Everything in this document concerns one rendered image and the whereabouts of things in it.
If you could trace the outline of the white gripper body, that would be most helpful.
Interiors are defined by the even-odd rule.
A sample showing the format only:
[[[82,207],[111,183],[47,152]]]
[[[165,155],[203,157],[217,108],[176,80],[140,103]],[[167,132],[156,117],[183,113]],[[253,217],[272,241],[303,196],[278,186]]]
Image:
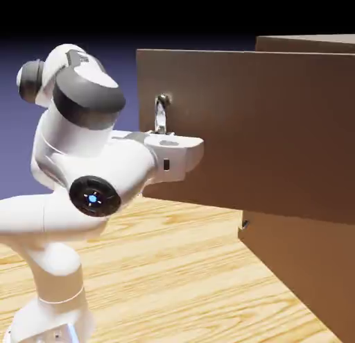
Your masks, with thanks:
[[[149,133],[144,144],[157,156],[159,167],[164,172],[189,173],[194,170],[204,155],[204,140],[199,137],[162,135]]]

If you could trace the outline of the brown cabinet door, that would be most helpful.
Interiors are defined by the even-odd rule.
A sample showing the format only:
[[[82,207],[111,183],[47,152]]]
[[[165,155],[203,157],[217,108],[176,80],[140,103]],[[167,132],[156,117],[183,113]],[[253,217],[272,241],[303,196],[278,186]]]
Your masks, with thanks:
[[[238,236],[343,343],[355,343],[355,224],[243,212]]]
[[[355,54],[137,52],[139,125],[201,137],[184,181],[146,196],[355,224]]]

